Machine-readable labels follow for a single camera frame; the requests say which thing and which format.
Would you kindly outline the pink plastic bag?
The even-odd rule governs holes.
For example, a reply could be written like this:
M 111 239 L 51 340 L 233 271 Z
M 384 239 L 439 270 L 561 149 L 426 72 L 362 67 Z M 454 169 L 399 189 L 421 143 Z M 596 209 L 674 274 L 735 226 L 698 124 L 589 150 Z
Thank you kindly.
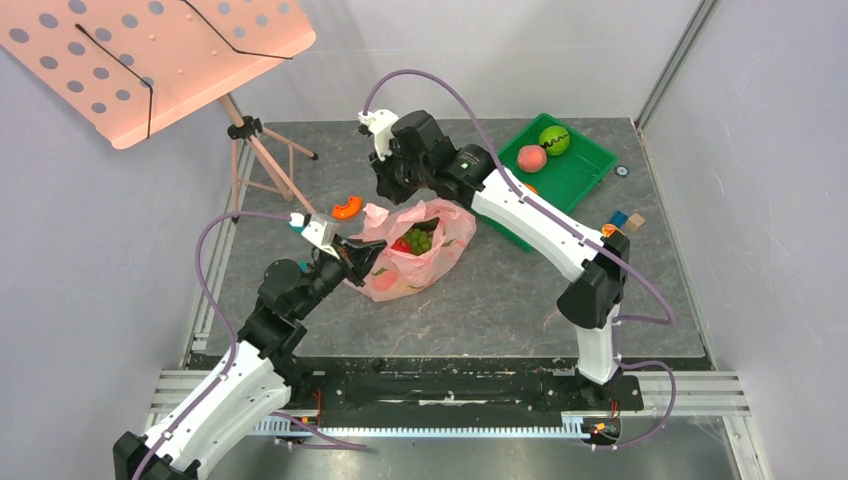
M 475 217 L 445 200 L 420 201 L 395 213 L 374 204 L 364 208 L 362 240 L 384 240 L 384 249 L 360 293 L 384 302 L 418 293 L 458 262 L 476 233 Z

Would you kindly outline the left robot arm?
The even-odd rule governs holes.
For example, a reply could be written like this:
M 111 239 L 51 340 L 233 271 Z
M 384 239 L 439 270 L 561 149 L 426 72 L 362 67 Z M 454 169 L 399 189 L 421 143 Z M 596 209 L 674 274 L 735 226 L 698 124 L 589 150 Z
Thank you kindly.
M 165 420 L 115 442 L 116 478 L 205 479 L 263 419 L 306 405 L 312 371 L 293 353 L 307 332 L 303 320 L 341 283 L 363 285 L 386 247 L 335 235 L 306 267 L 272 262 L 230 352 Z

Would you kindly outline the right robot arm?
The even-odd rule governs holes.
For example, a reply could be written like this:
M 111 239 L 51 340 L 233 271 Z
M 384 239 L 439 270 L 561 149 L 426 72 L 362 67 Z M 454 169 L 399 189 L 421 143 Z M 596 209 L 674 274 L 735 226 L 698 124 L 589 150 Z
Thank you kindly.
M 456 148 L 424 110 L 404 116 L 386 109 L 361 112 L 358 120 L 360 133 L 374 143 L 369 161 L 381 197 L 401 204 L 430 190 L 507 228 L 557 268 L 568 283 L 557 308 L 574 325 L 578 341 L 578 396 L 591 408 L 612 401 L 620 369 L 612 323 L 627 281 L 620 264 L 629 255 L 626 237 L 605 237 L 573 220 L 498 169 L 481 146 Z

